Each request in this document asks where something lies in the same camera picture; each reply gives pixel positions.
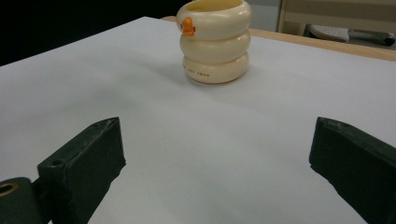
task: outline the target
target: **white table surface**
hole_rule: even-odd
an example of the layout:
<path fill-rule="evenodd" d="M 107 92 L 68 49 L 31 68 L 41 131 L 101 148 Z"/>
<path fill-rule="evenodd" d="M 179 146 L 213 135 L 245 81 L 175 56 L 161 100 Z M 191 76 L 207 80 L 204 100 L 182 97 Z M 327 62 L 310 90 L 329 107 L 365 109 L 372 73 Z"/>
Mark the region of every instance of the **white table surface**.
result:
<path fill-rule="evenodd" d="M 253 36 L 248 71 L 206 85 L 179 37 L 141 18 L 0 67 L 0 180 L 120 117 L 127 165 L 90 223 L 365 223 L 308 155 L 317 117 L 396 146 L 396 63 Z"/>

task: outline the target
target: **metal screw hole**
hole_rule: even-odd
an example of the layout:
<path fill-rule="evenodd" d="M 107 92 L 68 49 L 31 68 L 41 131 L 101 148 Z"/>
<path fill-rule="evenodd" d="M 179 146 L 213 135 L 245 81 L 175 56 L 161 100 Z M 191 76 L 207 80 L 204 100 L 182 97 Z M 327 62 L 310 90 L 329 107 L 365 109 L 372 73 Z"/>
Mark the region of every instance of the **metal screw hole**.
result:
<path fill-rule="evenodd" d="M 62 165 L 63 163 L 64 163 L 64 160 L 58 159 L 58 160 L 55 160 L 52 162 L 52 166 L 59 166 L 59 165 Z"/>
<path fill-rule="evenodd" d="M 18 187 L 16 183 L 6 183 L 0 186 L 0 197 L 8 195 Z"/>

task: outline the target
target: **cream-colored cup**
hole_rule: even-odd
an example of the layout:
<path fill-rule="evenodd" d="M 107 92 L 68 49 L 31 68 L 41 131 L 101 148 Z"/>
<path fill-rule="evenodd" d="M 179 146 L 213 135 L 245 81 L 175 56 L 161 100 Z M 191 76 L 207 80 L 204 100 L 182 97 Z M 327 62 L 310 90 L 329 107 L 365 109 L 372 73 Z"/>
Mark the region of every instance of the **cream-colored cup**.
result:
<path fill-rule="evenodd" d="M 243 55 L 250 44 L 250 33 L 243 33 L 221 40 L 199 40 L 180 37 L 180 48 L 184 55 L 198 63 L 225 63 Z"/>
<path fill-rule="evenodd" d="M 204 83 L 234 80 L 248 70 L 250 5 L 243 0 L 196 0 L 177 13 L 186 74 Z"/>
<path fill-rule="evenodd" d="M 224 39 L 244 32 L 251 17 L 250 5 L 242 0 L 196 0 L 177 12 L 177 27 L 190 38 Z"/>
<path fill-rule="evenodd" d="M 248 70 L 248 53 L 227 63 L 198 63 L 183 58 L 186 74 L 199 82 L 223 83 L 240 77 Z"/>

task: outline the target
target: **dark background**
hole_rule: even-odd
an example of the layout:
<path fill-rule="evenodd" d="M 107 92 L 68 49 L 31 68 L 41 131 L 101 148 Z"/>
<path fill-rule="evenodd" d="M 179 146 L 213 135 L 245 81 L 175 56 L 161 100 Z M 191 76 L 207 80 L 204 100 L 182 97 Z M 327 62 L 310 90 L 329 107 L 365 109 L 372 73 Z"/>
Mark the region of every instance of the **dark background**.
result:
<path fill-rule="evenodd" d="M 176 16 L 190 1 L 0 1 L 0 66 L 144 16 Z"/>

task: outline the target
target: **orange logo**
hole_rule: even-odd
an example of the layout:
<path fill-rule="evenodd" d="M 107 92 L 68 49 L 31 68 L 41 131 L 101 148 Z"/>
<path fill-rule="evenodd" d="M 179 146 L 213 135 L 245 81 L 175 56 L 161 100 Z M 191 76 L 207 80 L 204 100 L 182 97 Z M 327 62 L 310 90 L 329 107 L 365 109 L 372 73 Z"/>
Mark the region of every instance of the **orange logo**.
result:
<path fill-rule="evenodd" d="M 183 35 L 194 36 L 195 27 L 192 25 L 192 18 L 188 17 L 180 24 Z"/>

